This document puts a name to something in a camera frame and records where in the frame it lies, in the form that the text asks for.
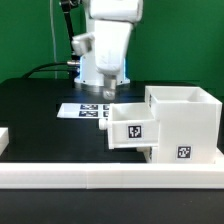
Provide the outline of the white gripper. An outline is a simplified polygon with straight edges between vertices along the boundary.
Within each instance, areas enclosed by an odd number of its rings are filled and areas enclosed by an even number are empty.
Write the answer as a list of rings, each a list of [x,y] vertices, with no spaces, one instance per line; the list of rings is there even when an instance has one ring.
[[[104,78],[103,97],[114,100],[116,77],[124,63],[132,29],[143,14],[143,0],[90,0],[94,20],[96,70]]]

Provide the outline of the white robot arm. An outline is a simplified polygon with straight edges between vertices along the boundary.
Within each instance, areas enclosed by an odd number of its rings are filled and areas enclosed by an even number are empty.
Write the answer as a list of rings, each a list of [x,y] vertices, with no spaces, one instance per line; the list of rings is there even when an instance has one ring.
[[[86,32],[75,35],[70,12],[84,8]],[[74,82],[101,91],[114,100],[116,87],[128,84],[125,58],[133,28],[141,20],[143,0],[60,0],[72,61],[80,60],[80,73]]]

